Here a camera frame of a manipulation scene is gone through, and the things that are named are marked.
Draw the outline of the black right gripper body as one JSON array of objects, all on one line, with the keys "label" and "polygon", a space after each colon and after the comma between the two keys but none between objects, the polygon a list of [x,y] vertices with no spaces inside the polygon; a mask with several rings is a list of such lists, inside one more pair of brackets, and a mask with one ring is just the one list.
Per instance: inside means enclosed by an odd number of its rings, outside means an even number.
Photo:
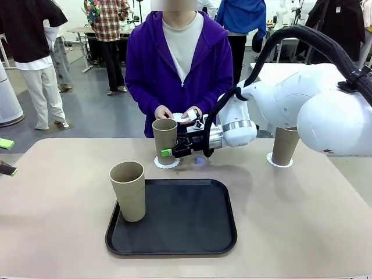
[{"label": "black right gripper body", "polygon": [[203,130],[178,133],[176,145],[171,149],[172,156],[182,158],[191,155],[193,152],[202,151],[209,158],[210,149],[205,148],[206,141],[203,139],[203,136]]}]

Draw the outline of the person's left hand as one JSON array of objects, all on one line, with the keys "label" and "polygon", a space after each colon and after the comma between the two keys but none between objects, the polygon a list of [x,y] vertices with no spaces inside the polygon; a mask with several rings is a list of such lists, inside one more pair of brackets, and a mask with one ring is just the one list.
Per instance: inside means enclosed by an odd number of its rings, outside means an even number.
[{"label": "person's left hand", "polygon": [[190,124],[202,116],[202,111],[197,106],[192,106],[181,116],[181,124]]}]

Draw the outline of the person's right hand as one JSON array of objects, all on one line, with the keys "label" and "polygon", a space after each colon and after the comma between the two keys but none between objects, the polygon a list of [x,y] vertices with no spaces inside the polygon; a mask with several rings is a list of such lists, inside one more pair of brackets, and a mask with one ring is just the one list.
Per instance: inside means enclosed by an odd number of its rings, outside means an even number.
[{"label": "person's right hand", "polygon": [[172,112],[164,105],[160,105],[155,109],[155,119],[173,119]]}]

